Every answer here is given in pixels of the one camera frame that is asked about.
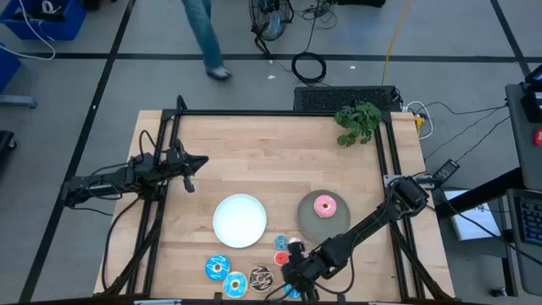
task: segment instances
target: pink donut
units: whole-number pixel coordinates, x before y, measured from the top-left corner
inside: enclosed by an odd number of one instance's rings
[[[328,195],[320,195],[314,201],[314,212],[321,218],[328,218],[335,215],[337,202]]]

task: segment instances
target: blue bin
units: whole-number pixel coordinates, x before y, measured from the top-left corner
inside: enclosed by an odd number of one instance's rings
[[[0,48],[0,92],[6,87],[19,67],[20,61],[13,54]]]
[[[64,8],[64,22],[43,21],[39,26],[40,21],[30,20],[30,25],[47,40],[51,37],[54,40],[71,41],[74,40],[83,24],[86,17],[86,10],[81,3],[81,0],[49,0],[54,8],[62,5]],[[41,10],[41,0],[23,0],[27,14],[34,8]],[[0,14],[0,23],[5,24],[18,38],[37,40],[39,39],[32,30],[28,27],[24,20],[13,20],[15,12],[19,7],[19,0],[10,0],[6,8]]]

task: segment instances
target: toy donut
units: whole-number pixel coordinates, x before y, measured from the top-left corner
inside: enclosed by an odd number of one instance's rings
[[[285,293],[288,293],[288,291],[290,291],[291,289],[291,285],[288,284],[285,286]],[[299,291],[295,290],[295,289],[292,289],[292,291],[290,292],[290,294],[288,295],[288,297],[291,297],[291,298],[300,298],[301,297],[301,293],[299,293]]]
[[[273,284],[273,273],[266,266],[256,266],[248,276],[248,282],[255,292],[265,292]]]
[[[314,212],[321,218],[328,218],[335,215],[337,202],[328,195],[320,195],[314,201]]]
[[[288,253],[284,251],[278,251],[274,254],[274,263],[282,266],[285,263],[288,263]]]
[[[243,297],[246,292],[246,276],[241,272],[232,272],[226,276],[223,288],[224,293],[228,297],[238,298]]]
[[[278,250],[286,250],[286,248],[288,248],[288,239],[286,236],[277,236],[277,238],[274,239],[274,247]]]
[[[214,281],[223,280],[230,272],[230,261],[223,254],[218,254],[207,260],[205,273]]]

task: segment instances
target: blue donut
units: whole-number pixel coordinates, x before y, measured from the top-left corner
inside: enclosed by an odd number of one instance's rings
[[[226,296],[233,298],[243,297],[247,287],[248,283],[246,276],[241,272],[232,272],[228,274],[223,284]]]
[[[205,263],[205,273],[213,281],[225,279],[229,272],[230,260],[223,254],[215,255]]]
[[[277,238],[274,239],[274,247],[279,250],[286,250],[286,248],[288,248],[288,239],[286,236],[277,236]]]
[[[285,286],[285,293],[288,293],[288,291],[290,291],[291,289],[291,285],[290,284],[287,284]],[[299,293],[297,290],[292,290],[290,292],[290,295],[288,297],[291,297],[291,298],[300,298],[301,297],[301,293]]]

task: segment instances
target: person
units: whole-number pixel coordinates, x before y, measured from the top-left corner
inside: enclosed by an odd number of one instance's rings
[[[211,24],[211,0],[182,0],[186,17],[203,52],[207,75],[215,80],[228,80],[231,73],[224,67],[218,39]]]

